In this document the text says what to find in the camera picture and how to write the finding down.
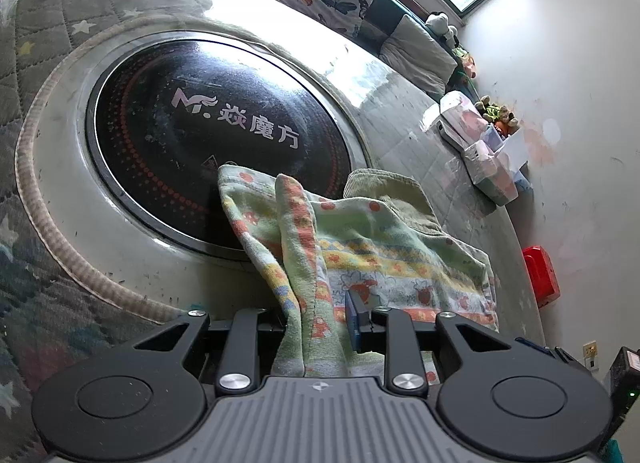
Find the blue floor mattress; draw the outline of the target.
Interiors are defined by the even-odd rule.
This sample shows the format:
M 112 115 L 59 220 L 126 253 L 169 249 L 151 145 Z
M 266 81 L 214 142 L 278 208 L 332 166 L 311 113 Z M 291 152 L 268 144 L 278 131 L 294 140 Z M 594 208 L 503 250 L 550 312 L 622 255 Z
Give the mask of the blue floor mattress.
M 448 48 L 443 41 L 438 39 L 437 36 L 426 27 L 425 21 L 418 18 L 398 0 L 374 0 L 367 12 L 366 18 L 362 21 L 358 36 L 355 38 L 342 36 L 360 45 L 361 48 L 379 58 L 383 42 L 390 37 L 405 14 L 411 16 L 416 22 L 423 25 L 427 33 L 441 44 L 456 60 L 458 67 L 448 82 L 446 92 L 457 90 L 464 93 L 466 97 L 474 102 L 480 100 L 480 96 L 477 94 L 470 75 L 465 73 L 462 57 L 456 53 L 458 46 Z

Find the green patterned children's garment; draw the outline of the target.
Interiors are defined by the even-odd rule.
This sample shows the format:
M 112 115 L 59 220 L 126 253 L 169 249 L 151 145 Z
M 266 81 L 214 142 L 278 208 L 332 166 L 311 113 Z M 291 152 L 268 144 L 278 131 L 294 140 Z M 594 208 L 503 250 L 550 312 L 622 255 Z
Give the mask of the green patterned children's garment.
M 226 164 L 218 189 L 236 237 L 285 317 L 273 374 L 382 375 L 382 356 L 358 355 L 350 345 L 348 292 L 416 322 L 452 311 L 498 330 L 488 255 L 442 227 L 416 180 L 358 169 L 342 197 L 331 200 L 290 176 Z

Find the white pink packaged bag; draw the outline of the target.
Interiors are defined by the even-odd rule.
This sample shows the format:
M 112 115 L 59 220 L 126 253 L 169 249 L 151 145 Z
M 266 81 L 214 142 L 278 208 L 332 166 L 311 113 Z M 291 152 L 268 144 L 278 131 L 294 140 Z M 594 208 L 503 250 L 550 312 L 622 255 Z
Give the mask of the white pink packaged bag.
M 472 101 L 460 91 L 449 91 L 439 102 L 440 116 L 447 124 L 471 145 L 482 137 L 487 120 L 480 116 Z

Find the grey quilted star mat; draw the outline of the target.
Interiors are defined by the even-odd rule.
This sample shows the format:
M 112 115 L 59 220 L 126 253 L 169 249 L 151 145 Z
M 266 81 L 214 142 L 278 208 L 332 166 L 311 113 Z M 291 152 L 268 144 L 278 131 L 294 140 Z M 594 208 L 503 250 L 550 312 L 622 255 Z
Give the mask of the grey quilted star mat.
M 432 100 L 373 54 L 273 0 L 1 0 L 1 457 L 38 462 L 32 394 L 49 376 L 198 308 L 274 307 L 245 258 L 172 243 L 126 212 L 91 160 L 85 118 L 117 50 L 173 30 L 258 45 L 347 114 L 366 166 L 421 183 L 442 227 L 484 251 L 501 331 L 544 333 L 508 213 L 472 186 L 426 117 Z

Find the black round induction cooktop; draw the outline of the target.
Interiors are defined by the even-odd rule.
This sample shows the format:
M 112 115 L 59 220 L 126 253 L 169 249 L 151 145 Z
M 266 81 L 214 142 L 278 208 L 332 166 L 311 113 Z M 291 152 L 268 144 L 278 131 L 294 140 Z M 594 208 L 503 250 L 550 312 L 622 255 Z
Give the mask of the black round induction cooktop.
M 173 30 L 139 37 L 106 61 L 85 132 L 96 170 L 130 215 L 172 243 L 242 263 L 218 170 L 289 175 L 339 197 L 369 154 L 318 82 L 239 39 Z

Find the white plush toy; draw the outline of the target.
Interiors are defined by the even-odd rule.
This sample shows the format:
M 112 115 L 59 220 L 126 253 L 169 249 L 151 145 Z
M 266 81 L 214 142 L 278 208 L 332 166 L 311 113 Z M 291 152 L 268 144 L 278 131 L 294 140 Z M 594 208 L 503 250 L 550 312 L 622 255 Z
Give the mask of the white plush toy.
M 443 41 L 448 48 L 454 48 L 459 45 L 458 29 L 449 23 L 446 13 L 431 13 L 427 17 L 425 25 L 438 39 Z

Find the red plastic stool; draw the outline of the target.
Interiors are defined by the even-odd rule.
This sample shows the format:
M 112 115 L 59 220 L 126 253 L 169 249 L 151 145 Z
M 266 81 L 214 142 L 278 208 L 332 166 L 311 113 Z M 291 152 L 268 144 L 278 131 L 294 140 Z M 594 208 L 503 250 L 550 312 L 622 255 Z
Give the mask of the red plastic stool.
M 561 291 L 551 258 L 546 250 L 538 245 L 529 246 L 523 249 L 523 257 L 537 306 L 542 308 L 556 301 Z

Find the orange green plush toys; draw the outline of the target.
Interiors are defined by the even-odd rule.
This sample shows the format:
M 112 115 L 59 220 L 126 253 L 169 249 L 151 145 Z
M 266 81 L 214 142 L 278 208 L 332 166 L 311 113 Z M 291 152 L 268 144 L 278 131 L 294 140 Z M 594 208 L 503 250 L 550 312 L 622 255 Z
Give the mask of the orange green plush toys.
M 506 105 L 495 104 L 485 96 L 480 98 L 474 106 L 480 116 L 494 126 L 501 137 L 510 137 L 520 129 L 520 122 Z

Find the grey pillow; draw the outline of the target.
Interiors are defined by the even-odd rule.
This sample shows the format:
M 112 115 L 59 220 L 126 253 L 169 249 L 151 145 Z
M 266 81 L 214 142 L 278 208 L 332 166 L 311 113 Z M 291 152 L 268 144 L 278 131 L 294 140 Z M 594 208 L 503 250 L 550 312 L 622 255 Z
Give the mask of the grey pillow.
M 380 50 L 380 59 L 432 99 L 439 101 L 458 67 L 456 60 L 409 15 L 404 15 Z

